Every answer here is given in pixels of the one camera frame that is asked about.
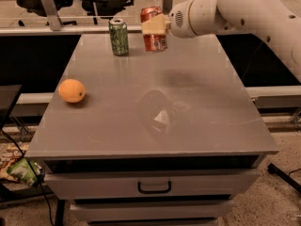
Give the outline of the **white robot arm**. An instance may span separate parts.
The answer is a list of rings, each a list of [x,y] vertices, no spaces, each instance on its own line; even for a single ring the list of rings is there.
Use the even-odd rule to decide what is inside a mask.
[[[252,34],[301,81],[301,18],[280,0],[188,0],[142,23],[144,35]]]

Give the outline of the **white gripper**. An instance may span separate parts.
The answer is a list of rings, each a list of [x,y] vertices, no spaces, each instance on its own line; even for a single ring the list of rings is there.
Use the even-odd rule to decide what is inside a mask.
[[[190,25],[190,8],[193,0],[174,6],[168,14],[156,15],[141,25],[143,35],[165,35],[168,29],[178,38],[194,38],[196,33]]]

